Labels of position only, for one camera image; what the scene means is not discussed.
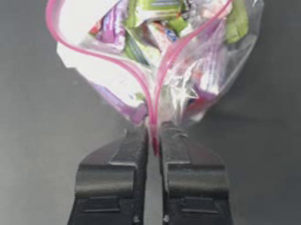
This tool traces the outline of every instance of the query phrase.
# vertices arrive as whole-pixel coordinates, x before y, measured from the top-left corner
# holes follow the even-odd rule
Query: candy
[[[189,26],[189,22],[184,19],[184,17],[179,17],[168,22],[168,26],[180,36],[181,31]]]
[[[233,11],[228,17],[227,40],[229,43],[240,41],[248,34],[249,21],[244,0],[233,1]]]
[[[183,38],[188,34],[191,34],[195,31],[193,24],[189,23],[188,27],[180,32],[180,37]]]
[[[229,0],[205,0],[205,3],[200,7],[201,16],[204,18],[213,18],[219,12],[223,10],[224,6]],[[232,4],[229,4],[228,8],[224,10],[219,18],[225,18],[232,12]]]
[[[130,0],[126,25],[137,27],[145,21],[173,19],[181,8],[183,0]]]
[[[152,37],[161,52],[165,52],[171,44],[179,40],[177,33],[160,22],[149,23],[148,27],[150,29]]]
[[[183,53],[175,68],[176,79],[189,77],[195,91],[204,96],[217,96],[225,81],[228,50],[224,47],[227,20],[217,20],[204,31],[200,45],[193,44]]]
[[[120,52],[125,49],[126,42],[126,29],[122,22],[128,17],[128,5],[129,0],[121,0],[90,31],[90,35],[97,40],[110,44],[110,47]]]
[[[90,31],[90,35],[97,36],[97,34],[102,31],[102,19],[97,22],[96,26]]]
[[[128,31],[125,54],[144,65],[159,66],[161,62],[161,51],[153,45],[142,41],[140,36],[140,34],[142,34],[142,29],[128,29]]]
[[[193,0],[184,0],[181,16],[188,20],[197,14],[196,9],[197,9],[196,2]]]

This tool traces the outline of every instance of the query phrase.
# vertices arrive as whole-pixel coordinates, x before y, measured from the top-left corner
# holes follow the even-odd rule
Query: gray background
[[[45,6],[0,1],[0,224],[10,225],[68,223],[78,163],[129,126],[65,68]],[[248,66],[191,129],[228,164],[237,225],[301,220],[300,16],[299,0],[267,0]]]

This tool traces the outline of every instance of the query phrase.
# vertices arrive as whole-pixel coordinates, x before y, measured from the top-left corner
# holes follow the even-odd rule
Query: green candy wrapper
[[[126,48],[125,48],[125,54],[126,56],[133,59],[134,61],[140,62],[144,65],[149,66],[149,63],[146,61],[144,52],[141,51],[138,44],[136,42],[136,39],[128,34],[126,37]]]
[[[245,0],[233,0],[233,10],[228,17],[227,40],[239,42],[249,32],[248,10]]]
[[[189,22],[184,19],[184,17],[179,17],[168,22],[168,27],[175,30],[179,36],[181,34],[181,31],[188,26],[189,26]]]
[[[183,0],[130,0],[126,26],[137,27],[145,21],[177,18],[181,14]]]

